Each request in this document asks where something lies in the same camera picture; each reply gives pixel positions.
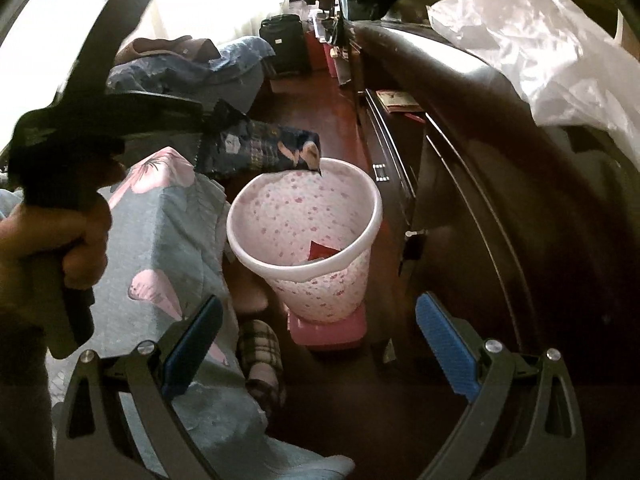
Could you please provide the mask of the person left hand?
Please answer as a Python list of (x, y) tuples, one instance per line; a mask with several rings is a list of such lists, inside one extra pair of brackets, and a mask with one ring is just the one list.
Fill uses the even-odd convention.
[(76, 290), (95, 285), (107, 267), (110, 206), (93, 196), (85, 211), (47, 209), (18, 203), (1, 217), (1, 312), (31, 318), (36, 279), (30, 260), (50, 257), (55, 281)]

